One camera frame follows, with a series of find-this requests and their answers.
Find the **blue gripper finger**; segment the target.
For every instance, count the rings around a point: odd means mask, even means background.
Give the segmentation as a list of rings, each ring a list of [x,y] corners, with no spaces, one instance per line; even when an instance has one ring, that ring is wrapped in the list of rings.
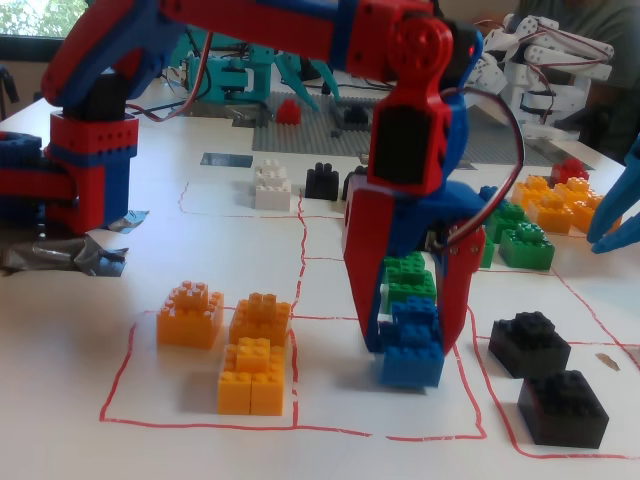
[[[613,233],[604,235],[592,246],[595,254],[608,253],[624,248],[640,240],[640,214],[630,217]]]
[[[596,208],[587,241],[594,245],[629,208],[639,201],[639,138],[625,156],[625,169]]]

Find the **blue and red gripper body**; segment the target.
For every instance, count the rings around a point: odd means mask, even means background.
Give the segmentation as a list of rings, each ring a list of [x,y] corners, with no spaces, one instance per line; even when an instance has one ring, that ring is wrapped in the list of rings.
[[[485,201],[448,179],[468,138],[464,100],[450,99],[393,92],[374,109],[367,178],[397,196],[389,251],[408,251],[429,231],[437,233],[431,249],[441,251],[481,226],[475,216]]]

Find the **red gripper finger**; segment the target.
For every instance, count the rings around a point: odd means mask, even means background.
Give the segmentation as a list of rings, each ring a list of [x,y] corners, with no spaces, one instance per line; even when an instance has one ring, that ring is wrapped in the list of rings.
[[[480,226],[434,256],[436,306],[444,354],[453,348],[464,328],[471,279],[480,268],[485,243],[486,235]]]
[[[371,184],[366,176],[350,178],[342,238],[352,298],[367,350],[382,351],[378,315],[384,258],[389,253],[397,196]]]

